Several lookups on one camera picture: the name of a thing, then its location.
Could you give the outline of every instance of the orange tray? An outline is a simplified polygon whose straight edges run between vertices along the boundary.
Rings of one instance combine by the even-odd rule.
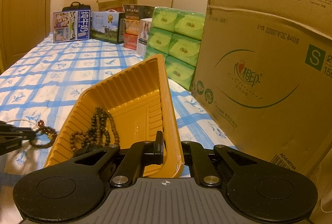
[[[46,160],[48,167],[70,159],[73,155],[69,137],[75,131],[87,131],[95,108],[111,113],[120,137],[120,147],[155,140],[158,130],[164,132],[164,163],[150,165],[144,176],[178,177],[184,166],[182,147],[176,124],[164,57],[157,54],[133,65],[85,90],[70,111]],[[111,144],[114,143],[107,120]],[[75,145],[81,148],[82,136]]]

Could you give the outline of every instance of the bed sheet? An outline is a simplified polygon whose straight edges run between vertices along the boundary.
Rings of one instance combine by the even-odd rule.
[[[134,65],[143,58],[122,44],[95,39],[53,44],[52,33],[0,75],[0,120],[28,119],[59,131],[79,95],[95,83]],[[181,140],[204,148],[233,144],[190,92],[169,80]],[[31,127],[28,122],[15,126]],[[43,135],[40,142],[47,142]],[[0,224],[19,223],[12,199],[15,183],[44,166],[50,149],[22,149],[0,156]],[[189,176],[188,167],[182,176]]]

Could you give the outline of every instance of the wooden door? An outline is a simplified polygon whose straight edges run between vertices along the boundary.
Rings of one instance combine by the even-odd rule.
[[[0,47],[9,68],[49,34],[50,0],[2,0]]]

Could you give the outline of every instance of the bag handle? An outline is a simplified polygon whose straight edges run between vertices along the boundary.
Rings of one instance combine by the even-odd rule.
[[[72,4],[70,6],[72,7],[74,3],[77,3],[79,6],[81,5],[80,2],[75,1],[75,2],[72,2]]]

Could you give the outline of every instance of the white string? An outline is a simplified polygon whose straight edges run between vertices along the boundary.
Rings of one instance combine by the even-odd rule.
[[[326,191],[326,189],[327,189],[327,187],[329,186],[329,184],[325,187],[325,189],[324,189],[324,191],[323,191],[323,196],[324,196],[324,193],[325,193],[325,191]],[[332,213],[332,211],[325,211],[324,209],[323,209],[323,205],[322,205],[322,199],[323,199],[323,197],[320,199],[320,209],[322,210],[322,212],[323,213]]]
[[[7,124],[7,123],[11,123],[11,122],[17,122],[17,121],[25,121],[25,122],[29,122],[29,123],[31,123],[32,125],[34,125],[34,127],[32,127],[32,129],[34,129],[34,128],[38,128],[38,125],[37,125],[35,122],[32,122],[32,121],[27,120],[27,119],[13,119],[13,120],[9,120],[9,121],[7,121],[6,124]]]

